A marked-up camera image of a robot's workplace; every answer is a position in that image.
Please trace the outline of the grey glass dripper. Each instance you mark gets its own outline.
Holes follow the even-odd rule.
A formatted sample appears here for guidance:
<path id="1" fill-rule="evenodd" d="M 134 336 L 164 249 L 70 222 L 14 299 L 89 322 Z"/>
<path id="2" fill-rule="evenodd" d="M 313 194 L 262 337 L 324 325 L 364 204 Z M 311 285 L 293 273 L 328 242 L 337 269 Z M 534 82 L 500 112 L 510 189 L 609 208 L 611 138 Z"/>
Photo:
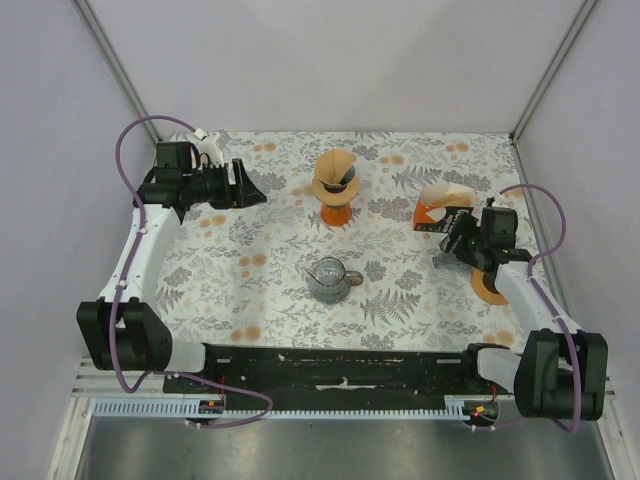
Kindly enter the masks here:
<path id="1" fill-rule="evenodd" d="M 450 253 L 440 252 L 432 257 L 435 269 L 453 271 L 460 274 L 469 274 L 471 267 Z"/>

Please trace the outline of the orange coffee filter box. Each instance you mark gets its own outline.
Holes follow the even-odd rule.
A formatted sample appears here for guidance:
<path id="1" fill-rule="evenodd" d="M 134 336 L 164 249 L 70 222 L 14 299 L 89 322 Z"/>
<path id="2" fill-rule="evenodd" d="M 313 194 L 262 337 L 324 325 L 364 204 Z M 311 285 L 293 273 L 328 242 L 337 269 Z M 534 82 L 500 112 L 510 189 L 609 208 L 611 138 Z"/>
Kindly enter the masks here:
<path id="1" fill-rule="evenodd" d="M 413 213 L 413 230 L 448 233 L 460 213 L 471 213 L 476 191 L 457 183 L 426 185 L 420 192 Z"/>

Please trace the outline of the wooden ring dripper stand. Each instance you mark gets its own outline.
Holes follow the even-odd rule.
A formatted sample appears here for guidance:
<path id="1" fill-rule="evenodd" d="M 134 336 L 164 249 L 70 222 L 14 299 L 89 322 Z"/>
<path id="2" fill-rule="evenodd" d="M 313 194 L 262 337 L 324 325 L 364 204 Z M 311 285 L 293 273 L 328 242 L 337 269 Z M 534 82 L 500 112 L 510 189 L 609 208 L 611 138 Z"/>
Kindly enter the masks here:
<path id="1" fill-rule="evenodd" d="M 311 190 L 313 195 L 322 203 L 331 207 L 343 206 L 354 200 L 360 188 L 360 179 L 355 176 L 340 192 L 330 192 L 320 182 L 319 179 L 313 178 L 311 182 Z"/>

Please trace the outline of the orange glass carafe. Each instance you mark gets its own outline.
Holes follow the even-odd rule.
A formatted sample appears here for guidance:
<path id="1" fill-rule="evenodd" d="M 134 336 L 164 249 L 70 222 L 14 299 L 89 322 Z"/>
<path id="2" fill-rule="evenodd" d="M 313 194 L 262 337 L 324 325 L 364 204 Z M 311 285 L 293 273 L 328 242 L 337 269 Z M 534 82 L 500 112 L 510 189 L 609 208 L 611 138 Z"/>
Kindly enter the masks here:
<path id="1" fill-rule="evenodd" d="M 342 227 L 347 225 L 352 219 L 352 208 L 350 203 L 340 206 L 322 204 L 320 215 L 324 223 L 331 227 Z"/>

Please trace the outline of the brown paper coffee filter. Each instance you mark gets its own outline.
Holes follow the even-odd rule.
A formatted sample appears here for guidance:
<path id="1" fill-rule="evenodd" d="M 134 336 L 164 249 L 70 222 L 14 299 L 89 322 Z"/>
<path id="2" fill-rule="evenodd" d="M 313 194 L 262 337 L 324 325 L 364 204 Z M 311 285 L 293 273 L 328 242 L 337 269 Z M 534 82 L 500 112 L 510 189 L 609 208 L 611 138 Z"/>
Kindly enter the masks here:
<path id="1" fill-rule="evenodd" d="M 330 150 L 318 157 L 314 176 L 320 181 L 337 184 L 344 173 L 354 166 L 355 161 L 356 155 L 351 152 L 342 149 Z"/>

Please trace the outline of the grey glass carafe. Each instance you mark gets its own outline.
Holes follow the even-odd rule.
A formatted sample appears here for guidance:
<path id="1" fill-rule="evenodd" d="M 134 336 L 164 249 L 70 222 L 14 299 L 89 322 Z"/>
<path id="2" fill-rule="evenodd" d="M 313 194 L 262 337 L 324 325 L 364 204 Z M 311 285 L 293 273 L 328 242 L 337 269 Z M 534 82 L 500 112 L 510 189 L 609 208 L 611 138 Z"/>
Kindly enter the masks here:
<path id="1" fill-rule="evenodd" d="M 318 260 L 304 273 L 311 297 L 324 304 L 345 300 L 351 288 L 364 281 L 360 272 L 348 270 L 340 260 L 331 256 Z"/>

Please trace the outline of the blue glass dripper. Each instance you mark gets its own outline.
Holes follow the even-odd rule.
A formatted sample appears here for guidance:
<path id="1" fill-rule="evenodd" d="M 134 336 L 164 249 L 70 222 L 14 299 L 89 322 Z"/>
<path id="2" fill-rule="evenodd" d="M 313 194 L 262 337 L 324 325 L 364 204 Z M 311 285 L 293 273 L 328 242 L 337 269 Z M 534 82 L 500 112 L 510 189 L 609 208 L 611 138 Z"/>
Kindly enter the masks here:
<path id="1" fill-rule="evenodd" d="M 320 181 L 320 183 L 323 185 L 324 189 L 330 193 L 340 193 L 343 192 L 348 184 L 354 179 L 355 177 L 355 167 L 351 166 L 343 175 L 343 177 L 339 180 L 339 182 L 337 184 L 331 184 L 325 181 Z"/>

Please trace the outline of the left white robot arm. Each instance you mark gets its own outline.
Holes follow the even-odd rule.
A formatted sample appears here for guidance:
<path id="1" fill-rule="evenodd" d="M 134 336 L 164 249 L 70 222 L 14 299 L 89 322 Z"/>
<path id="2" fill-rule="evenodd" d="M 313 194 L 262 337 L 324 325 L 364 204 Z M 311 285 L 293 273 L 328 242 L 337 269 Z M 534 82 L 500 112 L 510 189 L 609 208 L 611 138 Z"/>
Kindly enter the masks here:
<path id="1" fill-rule="evenodd" d="M 201 343 L 176 340 L 155 302 L 160 270 L 186 213 L 206 203 L 216 210 L 265 202 L 241 159 L 215 164 L 188 141 L 161 142 L 157 164 L 134 197 L 132 225 L 123 252 L 97 300 L 79 305 L 76 320 L 99 370 L 186 371 L 198 392 L 219 384 L 220 368 Z"/>

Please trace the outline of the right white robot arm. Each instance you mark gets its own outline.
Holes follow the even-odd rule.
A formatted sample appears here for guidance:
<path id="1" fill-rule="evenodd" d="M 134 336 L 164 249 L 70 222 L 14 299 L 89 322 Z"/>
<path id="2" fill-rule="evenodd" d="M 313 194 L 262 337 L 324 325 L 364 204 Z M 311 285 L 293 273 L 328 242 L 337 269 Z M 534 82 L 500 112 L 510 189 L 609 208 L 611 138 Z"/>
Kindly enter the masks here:
<path id="1" fill-rule="evenodd" d="M 441 250 L 484 276 L 482 285 L 504 297 L 527 334 L 515 354 L 481 348 L 458 368 L 467 392 L 483 392 L 493 382 L 513 394 L 519 413 L 554 421 L 595 421 L 602 416 L 608 345 L 570 319 L 532 273 L 532 256 L 516 246 L 517 213 L 485 207 L 480 217 L 456 213 Z"/>

